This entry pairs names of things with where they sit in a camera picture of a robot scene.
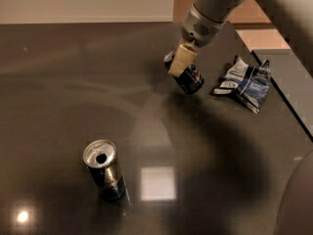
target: silver can lid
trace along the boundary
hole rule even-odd
[[[113,142],[100,139],[92,142],[84,151],[83,160],[92,168],[109,166],[116,157],[116,147]]]

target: black can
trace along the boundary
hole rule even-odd
[[[164,65],[167,71],[174,60],[175,52],[172,51],[164,57]],[[195,64],[189,64],[180,76],[173,76],[178,85],[182,88],[185,94],[193,94],[202,88],[204,84],[204,78],[197,70]]]
[[[105,200],[121,197],[126,187],[113,142],[106,139],[92,142],[85,149],[83,160]]]

